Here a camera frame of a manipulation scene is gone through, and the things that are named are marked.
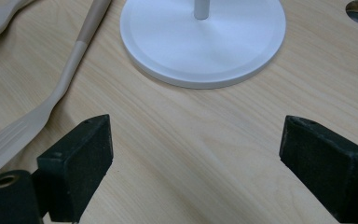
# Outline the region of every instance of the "wood grain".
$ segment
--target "wood grain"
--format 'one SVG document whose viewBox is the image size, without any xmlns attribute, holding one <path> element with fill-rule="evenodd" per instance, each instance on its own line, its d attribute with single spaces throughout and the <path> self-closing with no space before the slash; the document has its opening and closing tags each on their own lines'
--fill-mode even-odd
<svg viewBox="0 0 358 224">
<path fill-rule="evenodd" d="M 91 2 L 36 0 L 0 35 L 0 130 L 52 92 Z M 273 61 L 235 86 L 196 91 L 133 64 L 119 33 L 125 0 L 115 0 L 48 125 L 2 171 L 34 171 L 79 122 L 109 114 L 114 163 L 81 223 L 337 223 L 278 152 L 286 115 L 358 144 L 349 2 L 282 0 L 286 37 Z"/>
</svg>

